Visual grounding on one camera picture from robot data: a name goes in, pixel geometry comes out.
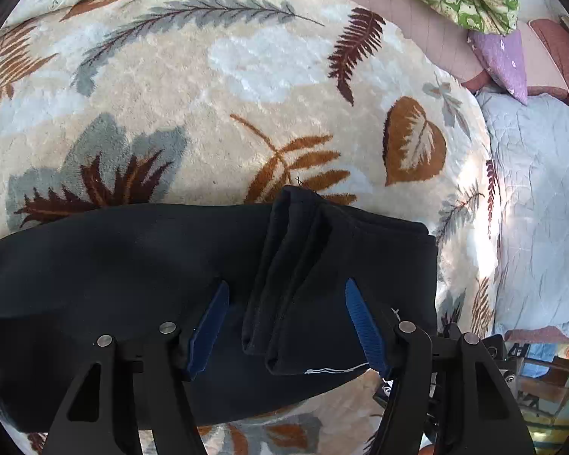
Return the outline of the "black pants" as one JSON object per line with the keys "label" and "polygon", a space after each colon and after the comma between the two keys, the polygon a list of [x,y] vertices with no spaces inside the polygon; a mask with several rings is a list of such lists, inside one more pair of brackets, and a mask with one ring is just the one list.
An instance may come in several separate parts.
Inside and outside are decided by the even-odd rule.
{"label": "black pants", "polygon": [[437,244],[426,226],[295,187],[270,204],[93,210],[0,240],[0,416],[47,431],[95,340],[162,323],[201,424],[278,410],[368,367],[348,281],[427,332],[437,327]]}

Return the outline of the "light blue crumpled sheet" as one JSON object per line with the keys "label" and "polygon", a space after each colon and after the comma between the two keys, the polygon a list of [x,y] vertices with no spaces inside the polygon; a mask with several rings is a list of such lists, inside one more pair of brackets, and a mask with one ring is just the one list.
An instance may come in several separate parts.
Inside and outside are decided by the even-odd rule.
{"label": "light blue crumpled sheet", "polygon": [[500,188],[494,330],[553,326],[569,337],[569,105],[477,96]]}

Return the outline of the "leaf-patterned plush blanket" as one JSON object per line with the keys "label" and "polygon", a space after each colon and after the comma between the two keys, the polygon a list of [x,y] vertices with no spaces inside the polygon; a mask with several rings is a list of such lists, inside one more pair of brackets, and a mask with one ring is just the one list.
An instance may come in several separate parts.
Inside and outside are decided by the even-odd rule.
{"label": "leaf-patterned plush blanket", "polygon": [[83,0],[0,31],[0,238],[284,186],[426,225],[439,323],[485,337],[500,186],[470,89],[361,0]]}

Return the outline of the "purple pillow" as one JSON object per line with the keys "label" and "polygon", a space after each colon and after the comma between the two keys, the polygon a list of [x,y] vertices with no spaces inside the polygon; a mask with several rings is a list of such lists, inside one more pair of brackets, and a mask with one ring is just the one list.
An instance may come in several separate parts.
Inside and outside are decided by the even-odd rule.
{"label": "purple pillow", "polygon": [[526,105],[528,90],[520,31],[506,36],[470,31],[468,45],[494,83]]}

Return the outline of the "pink quilted bed sheet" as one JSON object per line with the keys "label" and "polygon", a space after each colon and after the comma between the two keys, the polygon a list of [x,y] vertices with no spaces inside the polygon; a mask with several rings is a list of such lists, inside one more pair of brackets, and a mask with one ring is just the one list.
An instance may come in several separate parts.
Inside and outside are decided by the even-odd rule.
{"label": "pink quilted bed sheet", "polygon": [[[467,31],[418,0],[351,0],[396,24],[440,68],[471,91],[490,81],[467,42]],[[559,0],[520,0],[528,89],[569,100],[569,12]]]}

